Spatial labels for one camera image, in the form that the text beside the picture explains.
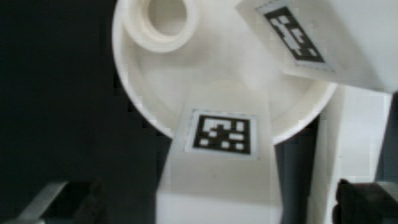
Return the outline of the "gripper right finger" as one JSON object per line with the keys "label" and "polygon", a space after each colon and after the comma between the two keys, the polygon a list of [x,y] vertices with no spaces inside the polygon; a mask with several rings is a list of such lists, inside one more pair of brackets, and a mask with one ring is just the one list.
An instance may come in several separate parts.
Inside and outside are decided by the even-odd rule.
{"label": "gripper right finger", "polygon": [[398,224],[398,184],[337,183],[332,224]]}

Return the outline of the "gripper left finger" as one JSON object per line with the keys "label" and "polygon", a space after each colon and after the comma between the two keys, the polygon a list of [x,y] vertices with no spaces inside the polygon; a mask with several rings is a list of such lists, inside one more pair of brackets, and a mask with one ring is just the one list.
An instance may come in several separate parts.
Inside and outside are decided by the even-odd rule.
{"label": "gripper left finger", "polygon": [[12,224],[44,224],[40,216],[49,208],[51,202],[54,201],[65,184],[65,181],[49,182],[46,184],[12,221]]}

